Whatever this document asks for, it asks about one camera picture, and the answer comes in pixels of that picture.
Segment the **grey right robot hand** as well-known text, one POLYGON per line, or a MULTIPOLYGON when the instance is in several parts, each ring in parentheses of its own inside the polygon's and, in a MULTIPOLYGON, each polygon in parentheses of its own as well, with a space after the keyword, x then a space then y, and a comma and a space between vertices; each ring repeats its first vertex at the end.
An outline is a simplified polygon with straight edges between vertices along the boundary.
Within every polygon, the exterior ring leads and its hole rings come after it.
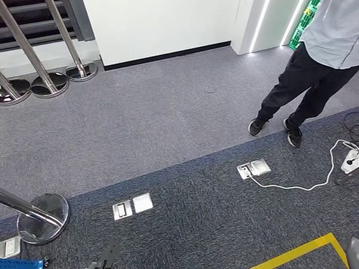
POLYGON ((346 258, 349 269, 358 269, 358 239, 351 237, 349 244, 345 249, 346 258))

